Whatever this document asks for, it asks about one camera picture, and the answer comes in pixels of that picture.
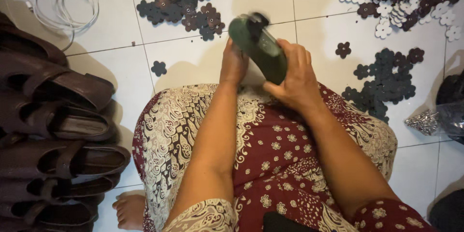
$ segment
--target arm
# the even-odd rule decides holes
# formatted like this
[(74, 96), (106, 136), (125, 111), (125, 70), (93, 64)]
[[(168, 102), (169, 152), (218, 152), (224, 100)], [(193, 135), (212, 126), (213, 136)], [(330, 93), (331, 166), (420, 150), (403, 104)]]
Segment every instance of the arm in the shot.
[(376, 199), (399, 201), (370, 158), (325, 106), (311, 54), (301, 45), (278, 42), (287, 57), (287, 76), (279, 86), (265, 82), (264, 89), (304, 117), (316, 141), (325, 179), (345, 217), (352, 218), (359, 207)]
[(219, 86), (198, 130), (192, 157), (166, 226), (190, 206), (206, 199), (226, 199), (233, 204), (237, 87), (247, 67), (248, 58), (244, 58), (229, 39), (222, 59)]

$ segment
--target person's right hand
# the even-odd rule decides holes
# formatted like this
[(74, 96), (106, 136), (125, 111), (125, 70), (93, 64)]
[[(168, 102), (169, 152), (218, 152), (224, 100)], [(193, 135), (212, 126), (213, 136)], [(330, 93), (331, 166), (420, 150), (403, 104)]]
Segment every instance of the person's right hand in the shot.
[(265, 91), (271, 93), (286, 106), (305, 114), (325, 106), (319, 92), (316, 75), (311, 66), (311, 54), (302, 45), (290, 44), (279, 39), (277, 43), (287, 57), (287, 75), (280, 85), (266, 81)]

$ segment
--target white tile floor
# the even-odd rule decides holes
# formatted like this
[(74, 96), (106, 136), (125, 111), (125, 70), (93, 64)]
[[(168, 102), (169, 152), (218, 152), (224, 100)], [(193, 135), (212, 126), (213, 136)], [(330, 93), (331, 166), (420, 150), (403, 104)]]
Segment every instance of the white tile floor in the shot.
[[(26, 0), (1, 0), (0, 10), (14, 17), (20, 29), (44, 38), (58, 47), (69, 43), (69, 34), (44, 28), (27, 10)], [(83, 0), (72, 12), (88, 15)], [(122, 133), (122, 146), (131, 147), (136, 120), (155, 92), (186, 84), (216, 83), (227, 32), (221, 38), (204, 42), (199, 32), (186, 32), (180, 23), (152, 26), (140, 18), (135, 6), (141, 0), (100, 0), (100, 16), (86, 32), (78, 34), (66, 54), (71, 68), (92, 73), (113, 82), (117, 88), (114, 121)], [(425, 50), (425, 60), (411, 71), (417, 87), (415, 97), (388, 104), (387, 116), (395, 131), (399, 148), (390, 185), (398, 196), (423, 216), (431, 203), (455, 188), (464, 188), (464, 146), (441, 137), (426, 137), (407, 128), (402, 121), (426, 108), (432, 108), (443, 77), (464, 68), (464, 38), (447, 42), (445, 28), (432, 21), (416, 25), (411, 32), (393, 32), (386, 40), (374, 37), (378, 20), (363, 20), (356, 5), (339, 0), (210, 0), (228, 23), (241, 13), (260, 11), (279, 38), (298, 42), (311, 51), (316, 75), (322, 83), (341, 93), (346, 86), (360, 88), (363, 81), (353, 75), (357, 64), (374, 62), (374, 54), (384, 47), (407, 52), (414, 47)], [(464, 1), (454, 8), (459, 23), (464, 22)], [(349, 41), (352, 53), (342, 60), (335, 55), (339, 42)], [(154, 61), (166, 63), (167, 74), (157, 77), (150, 71)], [(260, 84), (262, 74), (251, 65), (246, 83)], [(99, 206), (100, 220), (95, 231), (116, 231), (117, 221), (111, 204), (122, 192), (143, 189), (134, 165), (123, 173), (118, 189), (108, 193)]]

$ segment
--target person's left hand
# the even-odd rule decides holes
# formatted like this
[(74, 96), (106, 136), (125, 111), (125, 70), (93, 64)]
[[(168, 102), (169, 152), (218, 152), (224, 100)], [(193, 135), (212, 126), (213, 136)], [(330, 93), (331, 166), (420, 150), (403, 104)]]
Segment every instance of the person's left hand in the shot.
[(231, 38), (227, 41), (222, 58), (221, 75), (219, 83), (239, 85), (245, 77), (250, 58), (244, 54)]

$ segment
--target stack of sandals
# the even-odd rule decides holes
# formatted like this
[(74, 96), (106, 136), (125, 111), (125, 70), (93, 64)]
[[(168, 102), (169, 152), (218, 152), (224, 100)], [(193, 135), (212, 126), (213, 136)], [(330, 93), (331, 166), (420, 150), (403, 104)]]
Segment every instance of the stack of sandals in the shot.
[(130, 153), (99, 114), (113, 85), (0, 13), (0, 232), (89, 232)]

